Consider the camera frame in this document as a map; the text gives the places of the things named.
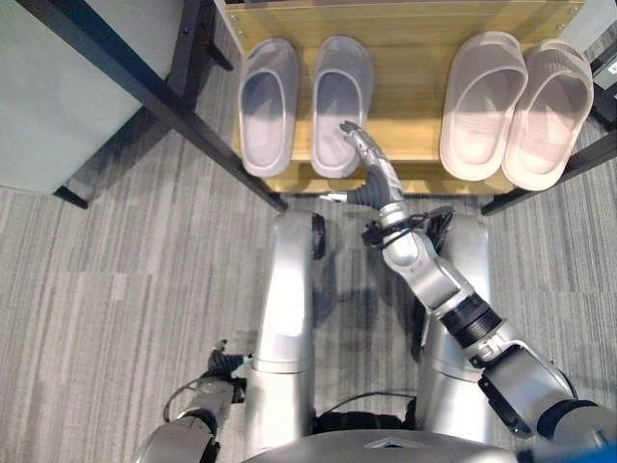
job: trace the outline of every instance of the wooden shelf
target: wooden shelf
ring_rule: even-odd
[[[361,171],[328,180],[311,168],[311,93],[319,46],[334,34],[364,44],[375,66],[366,130],[401,176],[407,193],[495,194],[512,189],[502,174],[462,181],[441,166],[439,141],[450,62],[468,37],[489,30],[513,34],[526,48],[554,38],[582,1],[294,0],[227,5],[229,23],[247,52],[271,37],[296,47],[301,88],[289,168],[267,180],[276,191],[318,193],[362,183]],[[237,136],[234,148],[239,152]]]
[[[483,181],[464,181],[448,174],[441,164],[394,164],[406,194],[418,195],[496,195],[512,189],[512,183],[501,173]],[[323,178],[310,164],[292,162],[280,176],[266,178],[270,187],[281,193],[323,193],[351,190],[366,179],[363,169],[348,178]]]

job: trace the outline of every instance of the silver robot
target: silver robot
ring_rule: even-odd
[[[364,241],[382,250],[427,313],[413,430],[341,426],[314,433],[311,268],[323,255],[325,229],[316,214],[288,211],[274,226],[262,324],[246,384],[231,372],[249,359],[229,356],[219,346],[208,373],[194,382],[191,403],[150,435],[134,461],[215,461],[217,432],[241,397],[246,461],[252,463],[614,458],[617,415],[579,399],[568,378],[491,308],[483,226],[444,209],[410,215],[396,172],[375,141],[354,123],[341,129],[366,168],[367,182],[323,198],[379,211]],[[419,227],[432,220],[447,228],[443,242]],[[492,413],[516,436],[538,435],[546,444],[519,454],[488,445]]]

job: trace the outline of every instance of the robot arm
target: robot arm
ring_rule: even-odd
[[[400,182],[372,138],[353,123],[341,129],[367,168],[367,183],[322,198],[379,210],[384,260],[459,342],[469,361],[483,368],[478,385],[505,425],[518,437],[539,434],[579,449],[617,440],[614,413],[579,400],[563,373],[437,255],[424,233],[407,226],[410,214]]]

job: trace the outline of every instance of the white slipper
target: white slipper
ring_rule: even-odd
[[[503,173],[526,190],[563,174],[594,99],[589,63],[564,41],[543,41],[525,57],[529,83],[510,127]]]
[[[447,82],[440,158],[453,176],[482,180],[498,169],[514,108],[527,83],[519,42],[485,32],[457,52]]]
[[[242,162],[249,174],[272,177],[289,164],[299,84],[298,57],[288,41],[269,39],[249,53],[238,93]]]
[[[374,85],[375,70],[360,43],[333,36],[321,45],[312,93],[310,160],[320,176],[347,177],[358,167],[360,159],[339,125],[351,121],[364,126]]]

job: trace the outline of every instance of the striped carpet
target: striped carpet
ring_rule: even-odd
[[[237,63],[224,31],[219,44]],[[237,77],[213,68],[200,100],[201,115],[226,137]],[[587,127],[580,143],[597,132]],[[202,373],[216,340],[228,338],[230,351],[255,345],[274,210],[176,133],[138,152],[119,143],[76,176],[88,183],[96,172],[88,211],[0,192],[0,462],[129,461],[161,423],[168,395]],[[612,408],[616,170],[606,163],[483,219],[495,307],[581,396]],[[366,391],[412,390],[412,297],[362,245],[373,214],[289,202],[329,226],[315,271],[317,410]],[[484,202],[409,200],[414,211],[453,204],[471,215]],[[402,416],[405,400],[370,397],[351,408]],[[220,461],[242,459],[242,421],[234,406]],[[497,425],[495,439],[511,445]]]

